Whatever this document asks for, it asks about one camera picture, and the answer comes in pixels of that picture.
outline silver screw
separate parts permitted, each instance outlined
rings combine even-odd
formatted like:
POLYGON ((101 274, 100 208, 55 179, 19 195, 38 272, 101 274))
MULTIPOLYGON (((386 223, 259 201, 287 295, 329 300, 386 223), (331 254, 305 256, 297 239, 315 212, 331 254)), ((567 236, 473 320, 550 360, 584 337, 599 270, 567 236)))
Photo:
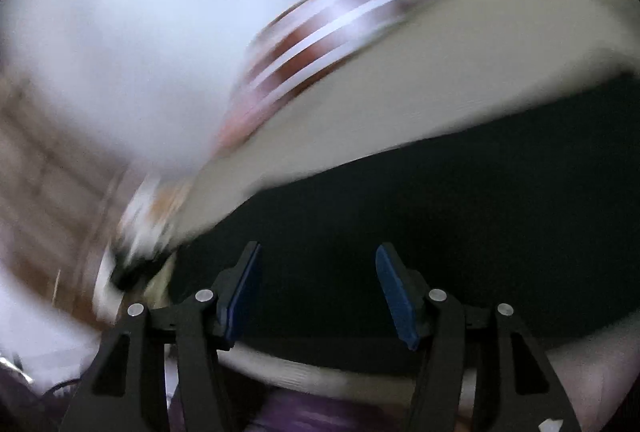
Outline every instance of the silver screw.
POLYGON ((208 302, 213 298, 213 291, 210 289, 201 289, 196 293, 196 300, 198 302, 208 302))
POLYGON ((127 308, 127 313, 129 313, 129 315, 132 317, 137 317, 144 310, 145 310, 145 307, 142 304, 131 304, 127 308))
POLYGON ((498 304, 498 313, 510 317, 513 315, 513 308, 509 304, 498 304))
POLYGON ((441 289, 432 289, 429 291, 429 298, 436 302, 444 302, 447 299, 447 294, 441 289))

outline beige surface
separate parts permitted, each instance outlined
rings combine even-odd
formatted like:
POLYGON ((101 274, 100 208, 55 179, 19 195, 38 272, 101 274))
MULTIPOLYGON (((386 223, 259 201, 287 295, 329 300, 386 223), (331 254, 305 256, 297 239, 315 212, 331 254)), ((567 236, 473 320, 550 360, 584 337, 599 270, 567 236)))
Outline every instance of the beige surface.
MULTIPOLYGON (((206 166, 177 222, 177 238, 214 225, 263 186, 562 94, 555 84, 579 88, 603 68, 638 56, 637 0, 442 0, 206 166)), ((600 429, 638 374, 638 322, 636 315, 552 353, 584 430, 600 429)), ((225 361, 242 368, 241 353, 233 349, 225 361)), ((262 367, 255 368, 259 378, 262 367)), ((318 374, 309 387, 323 379, 318 374)))

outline purple fabric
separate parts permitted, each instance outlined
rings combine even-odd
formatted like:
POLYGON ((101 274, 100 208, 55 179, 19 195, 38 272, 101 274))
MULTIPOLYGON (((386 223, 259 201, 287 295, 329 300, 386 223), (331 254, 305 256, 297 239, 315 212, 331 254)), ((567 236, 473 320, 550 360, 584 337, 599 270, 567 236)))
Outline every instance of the purple fabric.
POLYGON ((398 421, 373 405, 276 390, 245 432, 395 432, 398 421))

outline black object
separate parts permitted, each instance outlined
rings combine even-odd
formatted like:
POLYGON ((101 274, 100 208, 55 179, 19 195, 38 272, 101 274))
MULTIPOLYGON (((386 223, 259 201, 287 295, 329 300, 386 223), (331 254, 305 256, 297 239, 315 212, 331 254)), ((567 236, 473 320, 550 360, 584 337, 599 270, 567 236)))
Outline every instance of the black object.
POLYGON ((638 148, 640 81, 623 73, 259 191, 178 249, 169 294, 180 301, 258 240, 263 295, 246 344, 411 376, 416 356, 379 318, 386 304, 371 268, 390 241, 462 303, 509 300, 545 349, 571 343, 638 308, 638 148))
POLYGON ((376 269, 399 337, 425 349, 406 432, 454 429, 467 333, 482 351, 472 432, 580 431, 553 367, 511 306, 465 307, 431 290, 389 243, 379 247, 376 269))
POLYGON ((166 432, 165 344, 177 346, 187 429, 235 430, 215 351, 228 351, 241 333, 260 277, 259 253, 260 245, 250 242, 210 289, 177 306, 149 311, 131 305, 106 332, 60 430, 166 432))

